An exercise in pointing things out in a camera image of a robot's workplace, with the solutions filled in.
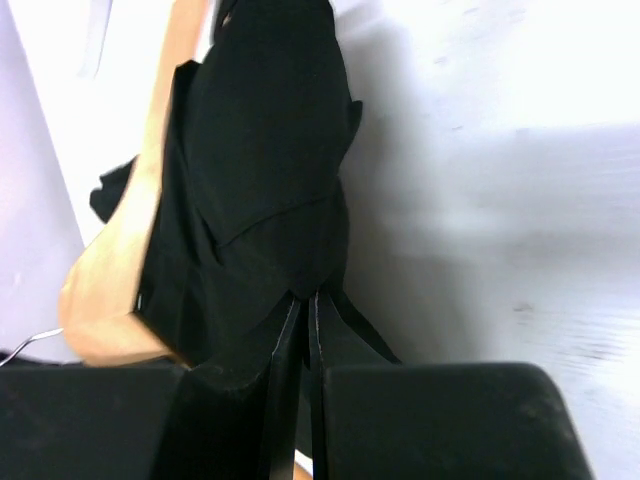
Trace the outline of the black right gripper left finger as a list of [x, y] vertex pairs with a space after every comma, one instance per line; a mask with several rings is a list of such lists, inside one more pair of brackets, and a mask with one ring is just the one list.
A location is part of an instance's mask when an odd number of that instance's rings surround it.
[[283, 298], [236, 345], [187, 369], [1, 369], [5, 479], [289, 479], [301, 305]]

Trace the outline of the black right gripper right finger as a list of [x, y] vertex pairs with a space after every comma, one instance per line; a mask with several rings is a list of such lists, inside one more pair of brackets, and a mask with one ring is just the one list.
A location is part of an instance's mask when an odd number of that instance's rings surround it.
[[528, 363], [397, 365], [309, 305], [318, 479], [589, 479], [552, 379]]

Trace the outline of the black trousers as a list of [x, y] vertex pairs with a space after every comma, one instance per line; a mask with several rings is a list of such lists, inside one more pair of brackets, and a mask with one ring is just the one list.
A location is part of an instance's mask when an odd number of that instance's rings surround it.
[[[134, 313], [196, 366], [285, 297], [327, 291], [347, 325], [395, 355], [343, 289], [349, 215], [339, 178], [362, 104], [327, 1], [224, 1], [212, 46], [173, 73], [162, 191]], [[138, 155], [100, 177], [105, 226]]]

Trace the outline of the wooden clothes hanger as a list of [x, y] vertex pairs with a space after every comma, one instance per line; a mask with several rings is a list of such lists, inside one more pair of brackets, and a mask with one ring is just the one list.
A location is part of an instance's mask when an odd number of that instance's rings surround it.
[[163, 150], [175, 68], [198, 45], [209, 4], [173, 3], [146, 117], [142, 146], [109, 222], [74, 263], [60, 291], [58, 319], [73, 352], [90, 366], [172, 356], [134, 313], [162, 191]]

